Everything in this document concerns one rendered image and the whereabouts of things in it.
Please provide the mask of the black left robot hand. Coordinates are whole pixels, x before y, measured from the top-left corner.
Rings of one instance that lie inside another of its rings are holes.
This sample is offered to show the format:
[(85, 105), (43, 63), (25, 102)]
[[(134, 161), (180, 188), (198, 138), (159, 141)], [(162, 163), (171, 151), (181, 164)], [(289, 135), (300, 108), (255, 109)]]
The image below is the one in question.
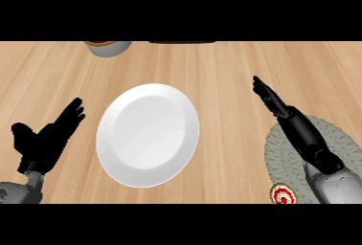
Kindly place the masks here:
[(38, 133), (22, 122), (12, 125), (15, 150), (20, 154), (16, 169), (19, 173), (37, 171), (46, 174), (53, 169), (82, 119), (82, 100), (74, 98), (54, 122), (50, 122)]

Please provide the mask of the grey round bowl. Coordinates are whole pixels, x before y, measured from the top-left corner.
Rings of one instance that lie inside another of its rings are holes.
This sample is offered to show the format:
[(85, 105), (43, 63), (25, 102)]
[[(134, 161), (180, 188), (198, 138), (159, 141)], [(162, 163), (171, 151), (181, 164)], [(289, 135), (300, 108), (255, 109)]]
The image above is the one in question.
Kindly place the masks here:
[(130, 41), (116, 41), (115, 44), (105, 47), (87, 46), (90, 52), (99, 57), (112, 57), (119, 55), (130, 47)]

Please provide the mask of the white oval plate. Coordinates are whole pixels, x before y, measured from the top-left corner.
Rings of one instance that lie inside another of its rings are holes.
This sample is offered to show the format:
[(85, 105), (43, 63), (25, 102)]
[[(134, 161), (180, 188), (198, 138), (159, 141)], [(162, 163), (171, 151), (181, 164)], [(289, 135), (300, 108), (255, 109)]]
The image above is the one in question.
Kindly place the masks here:
[(195, 106), (173, 86), (149, 83), (115, 98), (96, 132), (103, 170), (124, 186), (164, 184), (186, 167), (199, 139)]

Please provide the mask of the red tomato slice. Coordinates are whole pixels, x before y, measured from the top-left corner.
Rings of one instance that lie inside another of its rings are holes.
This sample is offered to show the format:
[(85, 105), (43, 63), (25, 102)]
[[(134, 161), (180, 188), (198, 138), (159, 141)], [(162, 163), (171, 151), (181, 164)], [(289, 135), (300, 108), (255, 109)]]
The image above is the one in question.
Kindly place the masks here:
[(282, 183), (276, 183), (270, 188), (270, 199), (275, 204), (295, 204), (297, 195), (292, 188)]

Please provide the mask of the brown round object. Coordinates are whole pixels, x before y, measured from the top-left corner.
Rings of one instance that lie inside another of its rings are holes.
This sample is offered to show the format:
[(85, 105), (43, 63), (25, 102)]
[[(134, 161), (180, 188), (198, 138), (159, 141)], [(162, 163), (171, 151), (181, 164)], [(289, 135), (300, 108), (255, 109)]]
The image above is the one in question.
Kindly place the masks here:
[(93, 47), (105, 47), (115, 44), (115, 41), (85, 41), (84, 43)]

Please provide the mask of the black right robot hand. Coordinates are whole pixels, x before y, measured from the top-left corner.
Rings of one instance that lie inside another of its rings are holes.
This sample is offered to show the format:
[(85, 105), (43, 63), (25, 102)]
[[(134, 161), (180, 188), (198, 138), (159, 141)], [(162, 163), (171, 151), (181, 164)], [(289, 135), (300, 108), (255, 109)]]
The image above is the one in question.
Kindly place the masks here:
[(278, 93), (252, 77), (252, 92), (258, 95), (269, 111), (278, 119), (279, 126), (300, 157), (323, 174), (334, 174), (344, 168), (341, 158), (328, 148), (323, 137), (303, 112), (286, 105)]

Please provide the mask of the grey-green woven placemat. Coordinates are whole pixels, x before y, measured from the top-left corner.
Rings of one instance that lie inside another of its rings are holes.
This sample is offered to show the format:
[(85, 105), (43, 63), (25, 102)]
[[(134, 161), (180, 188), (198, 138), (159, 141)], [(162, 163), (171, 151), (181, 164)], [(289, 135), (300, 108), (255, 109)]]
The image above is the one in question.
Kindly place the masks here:
[[(329, 150), (341, 158), (345, 167), (362, 178), (362, 147), (334, 124), (314, 116), (309, 116), (309, 120), (323, 137)], [(306, 181), (304, 160), (278, 124), (272, 126), (266, 137), (264, 161), (272, 183), (289, 186), (298, 204), (317, 204)]]

